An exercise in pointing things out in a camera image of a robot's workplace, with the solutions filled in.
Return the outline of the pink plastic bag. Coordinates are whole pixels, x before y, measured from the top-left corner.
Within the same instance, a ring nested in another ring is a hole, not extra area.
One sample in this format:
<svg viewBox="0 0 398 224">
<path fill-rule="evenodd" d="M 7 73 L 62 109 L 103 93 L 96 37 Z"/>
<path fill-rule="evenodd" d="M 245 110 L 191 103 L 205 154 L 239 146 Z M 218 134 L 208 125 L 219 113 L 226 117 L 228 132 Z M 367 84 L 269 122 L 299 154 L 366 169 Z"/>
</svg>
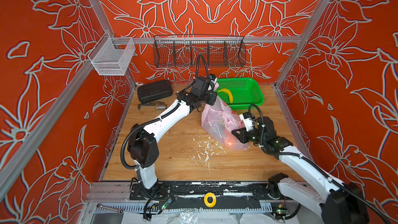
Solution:
<svg viewBox="0 0 398 224">
<path fill-rule="evenodd" d="M 230 150 L 248 150 L 231 132 L 244 127 L 243 121 L 220 97 L 213 106 L 208 104 L 201 116 L 201 126 L 217 142 Z"/>
</svg>

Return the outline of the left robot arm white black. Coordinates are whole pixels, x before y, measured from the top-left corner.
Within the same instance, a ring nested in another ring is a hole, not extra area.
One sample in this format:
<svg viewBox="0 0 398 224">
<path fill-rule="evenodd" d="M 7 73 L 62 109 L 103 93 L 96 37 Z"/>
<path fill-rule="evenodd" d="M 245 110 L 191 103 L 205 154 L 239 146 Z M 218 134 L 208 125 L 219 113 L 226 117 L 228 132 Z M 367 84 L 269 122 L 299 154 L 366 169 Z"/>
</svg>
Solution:
<svg viewBox="0 0 398 224">
<path fill-rule="evenodd" d="M 155 174 L 155 162 L 160 154 L 158 142 L 171 127 L 203 104 L 215 104 L 217 80 L 214 74 L 195 78 L 176 93 L 176 100 L 157 118 L 131 128 L 122 143 L 120 160 L 126 169 L 136 171 L 138 182 L 146 190 L 158 182 Z"/>
</svg>

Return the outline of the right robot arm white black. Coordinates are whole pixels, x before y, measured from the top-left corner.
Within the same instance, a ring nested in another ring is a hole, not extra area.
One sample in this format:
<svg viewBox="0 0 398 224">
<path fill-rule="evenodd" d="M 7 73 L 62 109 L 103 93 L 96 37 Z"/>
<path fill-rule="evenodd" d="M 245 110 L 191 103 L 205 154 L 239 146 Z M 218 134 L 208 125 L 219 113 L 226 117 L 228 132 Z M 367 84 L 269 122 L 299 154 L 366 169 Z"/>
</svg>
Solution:
<svg viewBox="0 0 398 224">
<path fill-rule="evenodd" d="M 368 224 L 370 222 L 363 193 L 354 183 L 346 184 L 303 155 L 289 140 L 276 134 L 272 120 L 239 116 L 244 127 L 232 134 L 243 144 L 253 142 L 300 175 L 307 188 L 284 173 L 268 179 L 267 193 L 272 199 L 290 198 L 318 215 L 325 224 Z"/>
</svg>

